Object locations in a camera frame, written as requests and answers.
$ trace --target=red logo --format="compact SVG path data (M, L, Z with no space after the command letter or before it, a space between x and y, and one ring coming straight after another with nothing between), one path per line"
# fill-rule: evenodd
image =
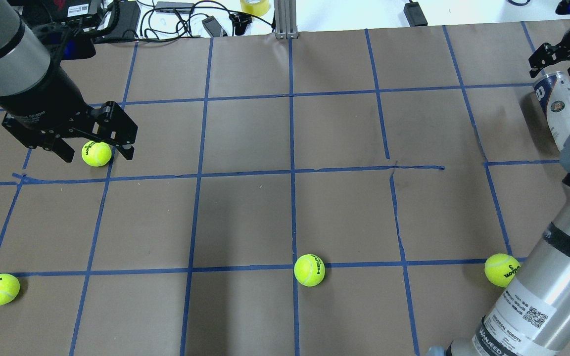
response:
M54 0L54 5L58 6L58 11L61 11L65 6L65 0Z

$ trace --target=white floor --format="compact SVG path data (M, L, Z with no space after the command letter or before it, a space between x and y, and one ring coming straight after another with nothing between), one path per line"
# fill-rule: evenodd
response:
M144 3L157 3L156 0L140 0ZM219 0L228 9L240 10L239 0ZM269 0L270 9L262 16L272 22L274 0ZM296 17L298 30L336 31L377 29L384 27L408 27L403 13L408 0L298 0ZM419 0L419 4L429 25L459 25L464 23L496 23L554 20L570 18L554 13L559 0L531 0L525 6L514 6L506 0ZM204 2L198 6L216 6ZM151 7L142 7L144 14ZM199 9L199 13L215 16L219 23L231 33L231 24L225 11ZM204 16L198 16L192 22L193 34L207 37L201 26ZM177 20L172 14L154 14L152 27L172 31ZM256 21L250 25L246 34L267 34L271 28Z

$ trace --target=white can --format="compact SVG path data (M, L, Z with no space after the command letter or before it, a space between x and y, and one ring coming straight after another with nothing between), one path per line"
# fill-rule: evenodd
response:
M551 135L561 151L570 135L570 81L564 72L543 75L533 84L533 90L545 113Z

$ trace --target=metal post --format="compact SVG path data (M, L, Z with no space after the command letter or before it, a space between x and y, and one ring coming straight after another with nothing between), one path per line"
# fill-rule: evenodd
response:
M296 0L274 0L276 18L276 38L298 38L296 26Z

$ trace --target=blue grid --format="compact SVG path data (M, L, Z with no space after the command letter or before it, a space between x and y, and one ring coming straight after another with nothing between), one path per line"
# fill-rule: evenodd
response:
M522 28L524 30L525 36L530 44L532 50L534 50L531 38L527 31L527 27L525 26L524 22L521 22ZM202 129L201 129L201 144L199 149L199 166L197 169L196 174L184 174L179 176L172 176L172 175L165 175L165 176L133 176L133 177L112 177L111 171L113 168L113 162L109 164L108 171L105 178L97 178L97 179L74 179L74 180L41 180L37 178L31 178L26 176L25 174L13 174L13 177L16 180L10 181L2 181L0 185L15 185L16 192L14 194L13 201L9 208L8 214L6 216L6 220L2 227L2 231L0 233L0 247L2 245L3 239L6 234L7 224L11 217L11 214L14 210L14 205L17 201L17 198L20 194L20 191L23 185L33 185L33 184L86 184L91 182L104 182L104 190L102 192L102 199L101 204L98 211L98 217L95 224L95 232L93 236L93 242L91 246L91 250L89 253L88 259L88 266L86 270L73 270L73 271L41 271L41 272L18 272L14 273L19 277L30 277L30 276L62 276L62 275L79 275L84 276L84 286L81 293L81 301L79 302L79 310L77 313L76 323L74 332L72 335L72 343L70 346L70 356L74 354L75 345L77 341L77 334L79 331L80 323L81 323L81 316L84 309L85 298L87 287L89 283L89 277L91 275L125 275L125 274L155 274L155 273L187 273L187 282L186 282L186 297L184 303L184 316L183 316L183 329L182 333L179 336L181 338L181 349L180 354L183 356L186 353L186 331L188 326L188 313L190 309L190 287L192 281L192 274L193 273L202 273L202 272L227 272L227 271L244 271L244 270L283 270L283 269L292 269L294 262L296 261L296 257L298 256L297 248L296 248L296 174L306 174L306 173L315 173L315 172L352 172L352 171L380 171L380 170L391 170L391 169L434 169L434 170L443 170L445 167L438 166L438 165L419 165L419 166L402 166L402 165L380 165L380 166L370 166L370 167L340 167L340 168L323 168L323 169L296 169L295 162L294 162L294 98L299 96L314 96L314 95L349 95L349 94L376 94L377 104L378 104L378 113L380 116L380 126L382 130L383 142L384 142L384 152L386 157L389 158L389 150L387 145L386 139L386 129L384 127L384 117L382 112L382 105L381 105L381 92L402 92L402 91L424 91L424 90L461 90L464 102L466 104L466 109L468 111L469 120L472 124L473 130L475 131L475 135L477 137L477 141L479 144L479 148L481 153L484 157L484 168L486 172L486 179L489 184L489 188L491 190L491 194L493 197L493 201L495 204L495 208L497 210L498 220L502 229L502 234L504 238L504 243L507 248L508 253L512 253L512 248L509 244L509 238L507 236L507 230L505 228L504 219L502 217L502 213L500 210L500 205L498 203L498 196L495 190L493 180L491 178L491 173L489 171L489 167L493 166L502 166L502 165L538 165L538 164L557 164L557 160L536 160L536 161L506 161L506 162L490 162L488 157L483 149L481 144L480 135L478 128L475 123L475 119L472 113L472 109L468 100L468 95L466 94L466 89L475 89L475 88L510 88L510 87L531 87L532 83L522 83L522 84L487 84L487 85L475 85L475 86L466 86L464 85L461 72L459 70L457 59L455 58L454 50L452 47L452 43L450 42L450 38L448 35L448 31L445 26L442 27L443 33L445 34L446 42L448 44L448 49L450 50L450 56L452 57L453 65L455 67L455 71L457 73L457 78L459 80L458 86L441 86L441 87L422 87L422 88L379 88L378 84L378 77L377 77L377 70L374 60L373 54L373 47L371 46L371 39L369 37L369 31L365 30L365 36L367 40L367 47L369 50L369 57L371 59L371 70L373 72L374 90L346 90L346 91L334 91L334 92L299 92L294 93L294 78L293 78L293 58L292 58L292 40L289 40L288 49L289 49L289 92L286 94L274 94L274 95L247 95L247 96L228 96L228 97L209 97L208 90L210 84L210 69L212 66L212 49L213 49L213 40L210 39L210 47L208 52L208 67L206 70L206 86L205 86L205 93L203 98L189 98L189 99L168 99L168 100L150 100L150 101L127 101L127 95L129 93L129 86L131 84L131 76L133 74L134 65L136 62L136 54L138 52L138 44L134 46L133 50L133 57L131 61L131 66L129 68L129 77L127 79L127 85L125 87L124 96L122 99L121 106L124 108L127 105L139 105L139 104L156 104L156 103L183 103L183 102L203 102L203 119L202 119ZM206 115L208 110L208 102L209 101L222 101L222 100L238 100L238 99L258 99L258 98L272 98L272 97L289 97L289 121L290 121L290 156L291 156L291 165L290 169L282 170L282 171L251 171L251 172L229 172L229 173L212 173L212 174L204 174L202 173L203 167L203 151L204 151L204 142L205 142L205 134L206 134ZM23 169L25 169L28 165L30 160L32 151L29 150L25 161L23 163ZM228 176L255 176L255 175L269 175L269 174L290 174L291 175L291 209L292 209L292 264L279 264L279 265L252 265L252 266L221 266L221 267L193 267L193 260L194 260L194 245L195 245L195 237L196 237L196 228L197 228L197 212L199 207L199 194L200 194L200 187L201 187L201 178L205 177L228 177ZM120 181L120 180L145 180L145 179L170 179L170 178L196 178L196 193L195 193L195 202L194 202L194 211L193 211L193 219L192 219L192 232L191 232L191 240L190 240L190 260L187 268L153 268L153 269L131 269L131 270L92 270L91 266L93 263L94 253L95 253L95 243L97 241L97 235L99 232L99 227L102 220L102 212L104 210L104 202L109 190L109 184L113 181ZM406 259L405 251L402 244L402 237L401 237L401 230L400 230L400 223L399 223L399 212L398 209L398 202L395 192L395 185L394 185L394 178L391 175L389 179L389 189L391 191L391 198L392 198L392 205L393 205L393 213L394 219L396 223L396 233L398 238L398 245L400 248L400 257L401 261L378 261L378 262L344 262L344 263L326 263L327 268L367 268L367 267L402 267L403 268L403 277L405 282L405 293L407 298L407 308L409 311L409 318L410 318L410 327L413 339L413 346L414 352L417 356L420 355L419 352L419 342L418 342L418 335L417 335L417 326L414 317L414 309L412 303L412 294L410 290L410 280L409 280L409 273L408 267L409 266L441 266L441 265L459 265L459 264L483 264L485 259L461 259L461 260L441 260L441 261L408 261ZM294 301L294 350L295 355L300 355L300 346L299 346L299 319L298 319L298 284L296 279L292 277L292 286L293 286L293 301Z

